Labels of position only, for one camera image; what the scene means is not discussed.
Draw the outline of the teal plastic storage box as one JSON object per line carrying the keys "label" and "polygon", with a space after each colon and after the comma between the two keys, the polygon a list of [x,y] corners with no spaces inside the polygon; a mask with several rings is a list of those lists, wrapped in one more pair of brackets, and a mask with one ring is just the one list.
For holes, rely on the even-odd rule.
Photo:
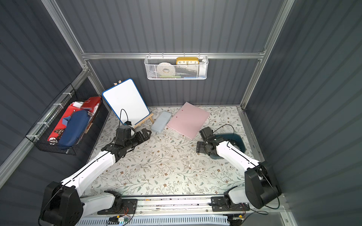
{"label": "teal plastic storage box", "polygon": [[227,161],[239,160],[245,154],[246,148],[242,138],[233,133],[216,134],[209,139],[211,151],[209,156],[213,159]]}

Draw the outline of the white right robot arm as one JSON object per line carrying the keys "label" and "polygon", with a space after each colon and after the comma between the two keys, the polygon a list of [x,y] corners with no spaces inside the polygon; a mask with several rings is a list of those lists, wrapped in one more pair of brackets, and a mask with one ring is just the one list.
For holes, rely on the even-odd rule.
{"label": "white right robot arm", "polygon": [[210,127],[199,131],[202,141],[197,143],[196,152],[211,158],[222,158],[244,174],[244,185],[234,186],[224,192],[227,205],[250,203],[257,209],[266,207],[282,194],[273,167],[247,154],[241,136],[233,133],[216,134]]}

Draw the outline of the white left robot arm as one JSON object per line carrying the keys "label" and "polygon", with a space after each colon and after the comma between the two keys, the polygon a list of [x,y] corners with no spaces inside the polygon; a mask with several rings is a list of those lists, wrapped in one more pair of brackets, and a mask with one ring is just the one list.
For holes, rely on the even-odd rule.
{"label": "white left robot arm", "polygon": [[93,213],[126,213],[128,208],[122,202],[122,195],[107,190],[101,194],[83,197],[85,189],[106,169],[124,158],[136,146],[149,140],[152,132],[147,129],[135,132],[126,139],[120,132],[116,139],[102,148],[98,155],[80,170],[61,182],[51,182],[44,191],[38,222],[54,226],[74,226],[83,217]]}

